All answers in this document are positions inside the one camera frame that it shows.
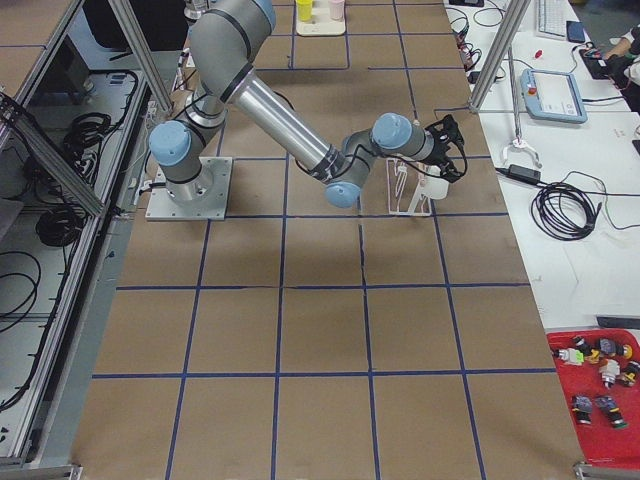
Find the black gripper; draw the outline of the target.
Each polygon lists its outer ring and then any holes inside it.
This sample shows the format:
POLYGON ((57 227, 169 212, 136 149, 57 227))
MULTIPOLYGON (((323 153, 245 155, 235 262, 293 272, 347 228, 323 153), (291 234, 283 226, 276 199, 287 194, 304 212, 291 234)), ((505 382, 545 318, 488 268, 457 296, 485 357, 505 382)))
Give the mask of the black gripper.
POLYGON ((422 160, 425 165, 437 166, 439 177, 448 183, 462 179, 468 171, 468 160, 463 157, 463 168, 459 170, 454 161, 447 156, 450 145, 463 149, 463 136, 458 123, 451 114, 424 128, 426 137, 433 141, 430 153, 422 160))

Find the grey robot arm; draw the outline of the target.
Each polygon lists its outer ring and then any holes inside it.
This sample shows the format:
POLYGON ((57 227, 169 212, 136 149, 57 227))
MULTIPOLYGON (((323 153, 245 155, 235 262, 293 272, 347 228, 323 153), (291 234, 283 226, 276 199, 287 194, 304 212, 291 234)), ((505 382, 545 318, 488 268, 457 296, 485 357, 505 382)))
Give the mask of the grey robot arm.
POLYGON ((356 203, 379 158, 400 157, 434 167, 448 183, 464 177, 466 171, 447 155, 451 147, 464 148, 450 115, 422 128, 400 114, 384 113, 372 128, 349 135, 340 147, 324 140, 256 73, 254 59, 275 25, 269 1, 217 1, 192 26, 190 53, 199 74, 195 97, 149 137, 173 203, 187 206, 213 196, 218 177, 197 149, 215 136, 230 105, 292 154, 304 173, 323 183, 327 201, 338 208, 356 203))

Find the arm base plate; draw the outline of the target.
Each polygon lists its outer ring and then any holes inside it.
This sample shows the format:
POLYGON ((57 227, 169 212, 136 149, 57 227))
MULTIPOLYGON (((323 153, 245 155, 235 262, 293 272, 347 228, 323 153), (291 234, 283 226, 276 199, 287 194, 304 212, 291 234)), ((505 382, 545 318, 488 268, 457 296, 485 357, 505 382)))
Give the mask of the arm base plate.
POLYGON ((168 181, 161 167, 155 182, 165 186, 151 191, 146 209, 149 221, 223 221, 232 178, 232 157, 201 156, 199 176, 189 183, 168 181))

